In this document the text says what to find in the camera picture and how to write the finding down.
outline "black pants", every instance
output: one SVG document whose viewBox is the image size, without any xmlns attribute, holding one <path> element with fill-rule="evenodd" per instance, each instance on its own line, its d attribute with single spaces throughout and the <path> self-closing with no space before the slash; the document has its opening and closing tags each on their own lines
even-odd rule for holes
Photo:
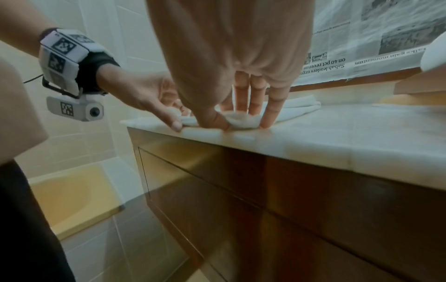
<svg viewBox="0 0 446 282">
<path fill-rule="evenodd" d="M 75 282 L 62 246 L 15 161 L 0 166 L 0 218 L 0 269 L 6 280 Z"/>
</svg>

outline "camera lens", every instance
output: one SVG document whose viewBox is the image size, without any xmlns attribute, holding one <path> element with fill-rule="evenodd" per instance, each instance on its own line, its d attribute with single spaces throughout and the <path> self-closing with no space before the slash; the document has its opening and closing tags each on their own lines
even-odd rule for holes
<svg viewBox="0 0 446 282">
<path fill-rule="evenodd" d="M 99 108 L 94 107 L 90 110 L 90 115 L 94 118 L 96 118 L 100 114 L 101 114 L 101 110 Z"/>
</svg>

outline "forearm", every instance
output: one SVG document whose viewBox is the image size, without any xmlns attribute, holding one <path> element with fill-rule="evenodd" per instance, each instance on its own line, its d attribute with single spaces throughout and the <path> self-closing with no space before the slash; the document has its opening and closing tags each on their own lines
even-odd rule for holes
<svg viewBox="0 0 446 282">
<path fill-rule="evenodd" d="M 39 36 L 55 27 L 28 0 L 0 0 L 0 40 L 26 52 L 39 56 Z"/>
</svg>

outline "white camera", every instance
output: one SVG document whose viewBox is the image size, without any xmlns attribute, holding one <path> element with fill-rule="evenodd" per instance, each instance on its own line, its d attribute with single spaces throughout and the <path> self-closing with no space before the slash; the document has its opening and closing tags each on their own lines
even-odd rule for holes
<svg viewBox="0 0 446 282">
<path fill-rule="evenodd" d="M 104 106 L 88 99 L 87 95 L 81 95 L 79 99 L 49 96 L 46 98 L 46 106 L 55 115 L 80 121 L 94 121 L 104 117 Z"/>
</svg>

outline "newspaper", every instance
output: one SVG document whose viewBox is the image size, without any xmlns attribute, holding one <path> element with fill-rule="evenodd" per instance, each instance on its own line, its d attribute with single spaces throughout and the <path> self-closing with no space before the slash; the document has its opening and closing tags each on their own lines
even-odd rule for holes
<svg viewBox="0 0 446 282">
<path fill-rule="evenodd" d="M 420 66 L 446 32 L 446 0 L 316 0 L 313 41 L 293 86 Z"/>
</svg>

